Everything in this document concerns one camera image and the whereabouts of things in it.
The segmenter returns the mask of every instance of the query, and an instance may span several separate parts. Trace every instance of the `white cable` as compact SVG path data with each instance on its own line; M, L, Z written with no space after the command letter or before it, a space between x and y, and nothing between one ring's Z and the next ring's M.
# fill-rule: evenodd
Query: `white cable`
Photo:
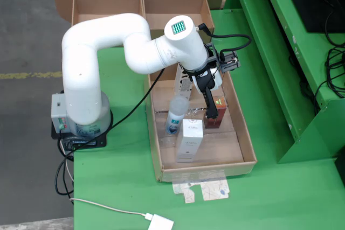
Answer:
M140 212L118 210L117 208L108 207L108 206L98 204L96 202L88 201L85 199L70 198L70 201L74 201L74 200L89 203L91 205L96 205L99 207L103 207L103 208L106 208L106 209L112 210L112 211L117 211L117 212L127 213L127 214L134 214L134 215L141 215L141 216L145 217L146 220L151 221L148 230L171 230L173 228L173 224L174 224L173 221L171 221L170 219L161 217L160 215L157 215L157 214L152 215L150 213L144 214L144 213L140 213Z
M98 204L98 203L95 203L95 202L92 202L92 201L88 201L88 200L85 200L85 199L71 198L70 200L77 200L77 201L89 203L89 204L92 204L92 205L100 206L100 207L106 208L108 210L113 210L113 211L117 211L117 212L128 213L128 214L135 214L135 215L142 215L143 217L146 218L146 214L140 213L140 212L131 212L131 211L126 211L126 210L118 210L116 208L108 207L108 206L105 206L105 205L102 205L102 204Z
M65 149L64 149L64 145L63 145L63 143L62 143L61 140L60 140L60 146L61 146L61 149L62 149L64 155L66 155ZM70 176L72 182L74 182L74 179L73 179L73 177L72 177L72 175L71 175L71 173L70 173L70 170L68 169L67 159L66 159L66 168L67 168L68 175Z

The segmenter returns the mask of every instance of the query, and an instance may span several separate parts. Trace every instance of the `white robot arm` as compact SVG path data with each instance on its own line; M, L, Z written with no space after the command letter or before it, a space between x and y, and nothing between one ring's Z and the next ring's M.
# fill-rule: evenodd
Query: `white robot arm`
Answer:
M97 51L122 45L128 66L150 74L179 62L187 71L199 71L208 52L188 16L176 16L164 35L151 40L146 20L124 13L79 23L64 35L63 83L67 114L80 125L90 125L101 114Z

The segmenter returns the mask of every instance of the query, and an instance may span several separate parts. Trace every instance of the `white bottle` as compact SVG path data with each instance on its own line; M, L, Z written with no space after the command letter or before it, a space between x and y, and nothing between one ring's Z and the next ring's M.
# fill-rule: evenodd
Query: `white bottle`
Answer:
M171 135L177 133L188 108L189 101L186 97L175 95L174 98L171 99L167 124L165 125L167 133Z

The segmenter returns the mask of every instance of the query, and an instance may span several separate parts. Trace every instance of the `black mount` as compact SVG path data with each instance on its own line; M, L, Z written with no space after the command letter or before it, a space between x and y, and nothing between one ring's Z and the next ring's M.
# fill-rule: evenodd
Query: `black mount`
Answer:
M188 71L184 69L184 73L186 73L190 79L193 81L192 76L195 76L198 88L200 92L203 93L205 98L205 103L207 106L206 109L206 117L215 119L218 116L218 111L213 100L213 96L211 90L215 87L215 75L211 73L211 68L216 68L217 70L220 69L222 73L227 71L232 71L241 66L237 53L235 51L231 51L229 54L224 54L219 57L217 50L213 43L204 44L205 48L208 52L208 58L206 60L205 66L198 70L198 71Z
M110 121L110 125L107 131L109 131L109 129L112 127L113 121L114 121L114 116L113 116L112 111L110 111L110 115L111 115L111 121ZM91 138L76 136L72 133L61 133L61 134L56 133L53 122L52 122L52 127L51 127L51 137L54 140L57 140L61 137L61 141L66 151L73 151L75 148L91 140ZM101 134L98 137L96 137L95 141L88 143L86 146L81 147L80 149L103 148L106 145L107 145L107 134Z

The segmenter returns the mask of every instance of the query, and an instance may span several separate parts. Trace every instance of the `concrete floor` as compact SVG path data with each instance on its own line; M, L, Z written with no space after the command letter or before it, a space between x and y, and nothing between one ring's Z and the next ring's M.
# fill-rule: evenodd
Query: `concrete floor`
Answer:
M73 216L53 184L61 156L50 138L51 94L62 78L29 74L61 71L69 27L54 0L0 0L0 225Z

